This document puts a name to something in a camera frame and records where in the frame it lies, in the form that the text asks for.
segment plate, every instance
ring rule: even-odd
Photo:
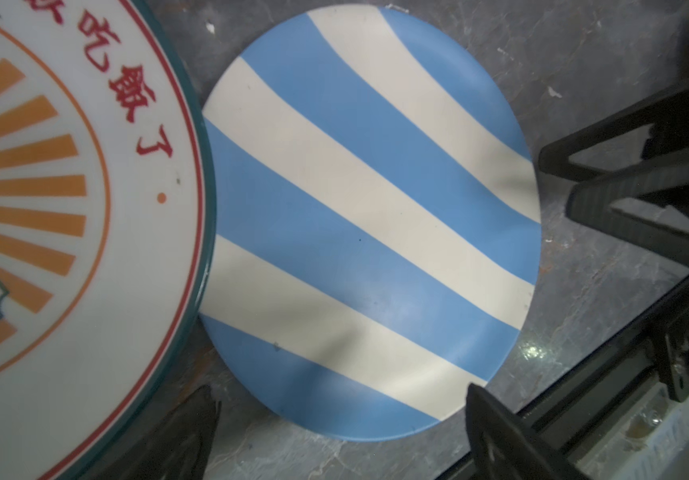
[[[531,303],[539,196],[467,51],[407,14],[321,8],[251,44],[203,114],[220,213],[201,312],[259,400],[379,441],[494,376]]]
[[[0,0],[0,478],[74,476],[160,378],[212,258],[198,103],[126,0]]]

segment white stripe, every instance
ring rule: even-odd
[[[444,420],[485,381],[222,236],[201,312]]]
[[[494,137],[424,70],[377,7],[309,12],[339,56],[397,110],[512,209],[539,223],[531,162]]]
[[[533,285],[512,275],[299,114],[235,60],[203,108],[238,147],[382,244],[520,329]]]

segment gray marble surface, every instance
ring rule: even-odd
[[[201,102],[232,60],[274,24],[329,0],[148,0]],[[382,2],[371,2],[384,5]],[[443,30],[493,76],[539,149],[689,76],[683,0],[397,0]],[[636,161],[637,130],[581,156]],[[528,319],[489,390],[516,410],[682,278],[687,269],[567,220],[570,182],[540,175],[539,281]],[[672,212],[654,215],[679,221]],[[234,379],[199,324],[154,398],[119,439],[129,445],[191,391],[223,402],[205,478],[434,478],[467,450],[457,413],[416,436],[352,443],[275,416]],[[115,454],[109,452],[105,461]]]

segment white plate with chinese characters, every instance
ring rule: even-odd
[[[0,478],[80,473],[198,309],[211,155],[137,3],[0,0]]]

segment orange circle outline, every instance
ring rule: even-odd
[[[18,362],[19,360],[22,360],[22,358],[27,355],[28,353],[32,352],[35,348],[38,347],[48,336],[50,336],[54,330],[56,330],[59,325],[62,324],[65,318],[72,312],[72,309],[75,308],[75,305],[78,304],[80,301],[80,298],[83,296],[83,293],[86,292],[86,288],[88,288],[89,284],[93,280],[93,276],[96,273],[97,267],[99,267],[100,260],[102,259],[102,255],[104,254],[104,247],[105,243],[107,241],[107,233],[109,232],[109,213],[110,213],[110,189],[109,189],[109,174],[107,173],[107,165],[105,163],[104,159],[104,154],[102,153],[102,148],[100,147],[100,142],[96,138],[96,133],[94,132],[93,127],[89,123],[89,119],[86,117],[86,114],[83,112],[81,109],[80,105],[78,105],[78,102],[75,100],[75,97],[72,96],[69,90],[67,90],[67,86],[64,85],[64,83],[52,72],[52,70],[46,66],[45,63],[43,63],[40,58],[38,58],[34,53],[32,53],[31,50],[29,50],[27,47],[25,47],[22,42],[14,38],[11,34],[8,32],[4,31],[2,28],[0,28],[0,34],[2,34],[7,40],[9,40],[11,43],[19,47],[20,50],[22,50],[24,53],[30,56],[32,60],[37,63],[46,73],[48,73],[49,76],[51,76],[51,79],[56,82],[56,84],[62,89],[64,94],[68,97],[70,102],[72,102],[72,106],[75,108],[75,110],[78,112],[78,115],[80,115],[81,120],[83,120],[83,123],[86,125],[86,127],[89,130],[89,133],[91,135],[91,140],[94,143],[94,147],[96,148],[96,153],[100,157],[100,164],[102,166],[102,177],[104,179],[104,184],[105,184],[105,222],[104,222],[104,231],[102,232],[102,241],[100,242],[100,248],[99,251],[97,252],[96,259],[94,260],[94,264],[91,266],[91,270],[89,272],[89,275],[86,277],[86,282],[83,283],[83,287],[81,287],[80,291],[77,293],[75,298],[72,300],[70,305],[67,307],[67,310],[65,310],[61,317],[55,321],[49,328],[46,330],[40,337],[38,337],[37,340],[35,340],[33,343],[31,343],[27,348],[22,350],[21,352],[17,353],[13,358],[7,360],[4,362],[3,365],[0,365],[0,373],[7,369],[8,367],[12,366],[14,363]]]

